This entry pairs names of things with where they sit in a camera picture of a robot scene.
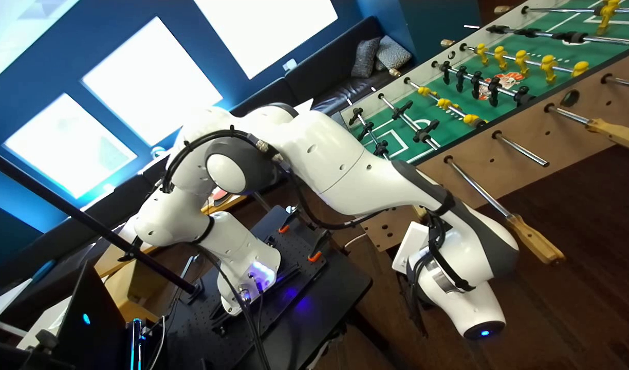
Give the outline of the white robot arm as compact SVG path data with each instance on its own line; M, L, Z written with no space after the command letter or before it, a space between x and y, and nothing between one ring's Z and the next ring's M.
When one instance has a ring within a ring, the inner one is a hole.
M210 107L182 124L160 185L132 218L134 234L152 246L212 254L221 269L220 305L237 317L277 282L281 256L233 214L205 214L204 204L213 190L246 195L281 178L303 183L342 217L422 205L426 218L407 229L393 267L462 338L487 339L504 329L488 280L513 266L516 238L415 167L367 152L318 112L271 103L237 117Z

